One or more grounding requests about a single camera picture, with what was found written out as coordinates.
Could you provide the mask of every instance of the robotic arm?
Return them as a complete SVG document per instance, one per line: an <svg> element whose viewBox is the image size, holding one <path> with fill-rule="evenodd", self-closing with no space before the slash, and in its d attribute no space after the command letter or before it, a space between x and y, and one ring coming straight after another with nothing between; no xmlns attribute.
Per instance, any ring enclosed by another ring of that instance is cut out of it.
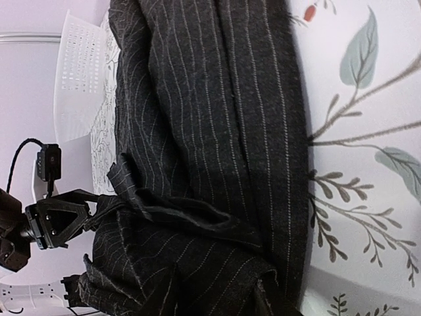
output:
<svg viewBox="0 0 421 316"><path fill-rule="evenodd" d="M60 178L61 151L57 145L43 145L37 158L37 175L48 183L47 197L29 205L0 189L0 269L17 273L28 264L30 243L41 250L67 248L67 241L83 232L91 217L90 202L97 196L74 190L52 196L54 180ZM78 295L78 275L49 284L11 286L0 283L0 312L39 307L86 307Z"/></svg>

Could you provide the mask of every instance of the gray-green leaf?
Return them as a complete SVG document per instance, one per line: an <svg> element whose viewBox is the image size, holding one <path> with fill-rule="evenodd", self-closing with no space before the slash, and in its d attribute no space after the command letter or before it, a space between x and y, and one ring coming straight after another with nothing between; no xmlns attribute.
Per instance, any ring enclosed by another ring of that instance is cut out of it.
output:
<svg viewBox="0 0 421 316"><path fill-rule="evenodd" d="M386 147L376 153L376 161L396 172L409 192L421 203L421 163L399 148Z"/></svg>
<svg viewBox="0 0 421 316"><path fill-rule="evenodd" d="M358 89L367 88L373 81L378 55L376 16L368 9L370 17L349 43L339 73L344 84Z"/></svg>

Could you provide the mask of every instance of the white plastic basket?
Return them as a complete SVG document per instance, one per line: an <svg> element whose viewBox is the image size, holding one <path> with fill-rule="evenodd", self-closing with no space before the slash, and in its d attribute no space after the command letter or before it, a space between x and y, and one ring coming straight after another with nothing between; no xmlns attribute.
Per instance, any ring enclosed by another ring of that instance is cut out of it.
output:
<svg viewBox="0 0 421 316"><path fill-rule="evenodd" d="M67 12L57 60L54 125L58 144L90 133L103 100L105 31Z"/></svg>

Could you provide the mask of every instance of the cable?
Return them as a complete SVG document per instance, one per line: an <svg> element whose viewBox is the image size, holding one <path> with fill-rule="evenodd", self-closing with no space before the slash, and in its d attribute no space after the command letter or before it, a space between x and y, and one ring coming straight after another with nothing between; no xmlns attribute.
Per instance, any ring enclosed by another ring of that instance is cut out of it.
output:
<svg viewBox="0 0 421 316"><path fill-rule="evenodd" d="M34 144L37 144L40 147L42 147L42 145L43 145L39 140L37 140L35 138L28 138L27 140L23 141L19 145L18 149L14 153L14 157L13 157L13 160L12 160L12 166L11 166L11 170L10 170L10 173L9 173L9 181L7 182L7 189L6 189L7 193L10 193L10 190L11 190L14 166L16 165L16 161L18 160L19 153L22 150L22 148L25 147L25 145L28 144L28 143L34 143Z"/></svg>
<svg viewBox="0 0 421 316"><path fill-rule="evenodd" d="M8 311L8 312L12 314L22 314L24 312L24 309L22 308L20 311Z"/></svg>
<svg viewBox="0 0 421 316"><path fill-rule="evenodd" d="M71 311L73 313L73 315L75 315L75 316L88 316L88 315L93 315L93 314L100 313L100 311L91 311L91 312L85 313L85 314L77 314L71 307L67 307L67 309L69 311Z"/></svg>

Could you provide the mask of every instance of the black and white patterned fabric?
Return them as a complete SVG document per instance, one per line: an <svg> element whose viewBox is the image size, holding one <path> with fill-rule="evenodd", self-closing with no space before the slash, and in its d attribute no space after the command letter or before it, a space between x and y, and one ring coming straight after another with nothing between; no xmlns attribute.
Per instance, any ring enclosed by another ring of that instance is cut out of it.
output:
<svg viewBox="0 0 421 316"><path fill-rule="evenodd" d="M307 141L284 1L112 1L110 24L118 196L87 224L83 301L110 315L299 315Z"/></svg>

